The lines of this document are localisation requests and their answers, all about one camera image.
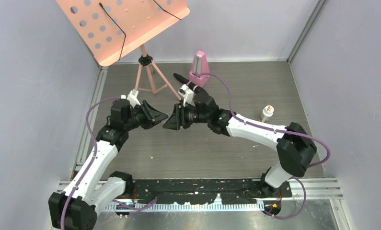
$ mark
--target pink music stand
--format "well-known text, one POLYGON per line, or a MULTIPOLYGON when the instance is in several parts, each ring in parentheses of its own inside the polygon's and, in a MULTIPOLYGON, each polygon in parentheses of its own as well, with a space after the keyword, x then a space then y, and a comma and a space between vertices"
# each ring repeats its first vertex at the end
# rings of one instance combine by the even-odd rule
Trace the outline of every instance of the pink music stand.
MULTIPOLYGON (((57 2, 101 66, 110 66, 138 47, 141 48, 141 56, 146 58, 148 55, 144 43, 178 22, 175 16, 182 19, 190 12, 186 0, 156 0, 160 6, 154 0, 57 0, 57 2), (105 11, 121 27, 126 36, 107 16, 99 3, 104 6, 105 11)), ((152 60, 147 65, 140 63, 136 89, 157 93, 166 86, 169 86, 181 100, 152 60), (166 83, 159 89, 156 89, 151 66, 166 83), (138 88, 142 67, 147 70, 151 89, 138 88)))
MULTIPOLYGON (((189 72, 189 80, 193 79, 199 73, 209 73, 210 68, 208 67, 206 54, 202 51, 198 51, 193 59, 192 69, 189 72)), ((210 75, 203 75, 195 78, 192 83, 203 87, 206 84, 207 80, 210 78, 210 75)))

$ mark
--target white wall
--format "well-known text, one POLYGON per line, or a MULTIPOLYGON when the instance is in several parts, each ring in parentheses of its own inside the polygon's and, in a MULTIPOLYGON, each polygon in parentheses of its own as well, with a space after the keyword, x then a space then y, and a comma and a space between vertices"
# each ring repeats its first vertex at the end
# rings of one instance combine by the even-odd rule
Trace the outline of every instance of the white wall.
MULTIPOLYGON (((187 0, 190 14, 147 42, 147 51, 155 61, 193 60, 198 50, 210 61, 286 60, 316 2, 187 0)), ((139 57, 137 49, 121 62, 139 57)))
POLYGON ((381 0, 328 1, 292 68, 354 229, 381 229, 381 0))
POLYGON ((98 68, 54 0, 0 0, 0 230, 46 230, 98 68))

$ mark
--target perforated music stand desk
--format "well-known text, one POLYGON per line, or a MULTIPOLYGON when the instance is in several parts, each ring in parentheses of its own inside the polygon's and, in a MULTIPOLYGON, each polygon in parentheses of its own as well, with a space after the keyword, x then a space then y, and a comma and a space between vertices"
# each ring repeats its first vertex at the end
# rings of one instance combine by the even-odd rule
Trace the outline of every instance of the perforated music stand desk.
MULTIPOLYGON (((141 48, 142 57, 146 57, 144 43, 179 21, 162 9, 180 19, 190 12, 186 0, 156 0, 161 7, 153 0, 57 0, 57 2, 101 66, 110 66, 138 47, 141 48), (123 32, 107 16, 99 5, 100 2, 127 34, 124 47, 122 47, 123 32)), ((140 64, 135 88, 157 93, 169 86, 180 100, 181 97, 155 63, 152 61, 150 64, 166 84, 157 90, 151 65, 140 64), (138 88, 142 67, 146 67, 150 90, 138 88)))

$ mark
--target black microphone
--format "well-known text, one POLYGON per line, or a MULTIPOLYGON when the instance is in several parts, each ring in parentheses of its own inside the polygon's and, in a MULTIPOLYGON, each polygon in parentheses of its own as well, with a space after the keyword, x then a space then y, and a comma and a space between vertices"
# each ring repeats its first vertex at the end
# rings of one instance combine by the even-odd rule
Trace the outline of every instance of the black microphone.
MULTIPOLYGON (((184 76, 180 75, 180 74, 177 74, 177 73, 174 73, 173 76, 182 84, 187 84, 189 82, 188 79, 186 79, 184 76)), ((205 89, 203 89, 202 87, 200 86, 197 86, 195 85, 194 83, 190 83, 189 84, 189 88, 195 92, 195 93, 200 93, 200 92, 207 92, 205 89)))

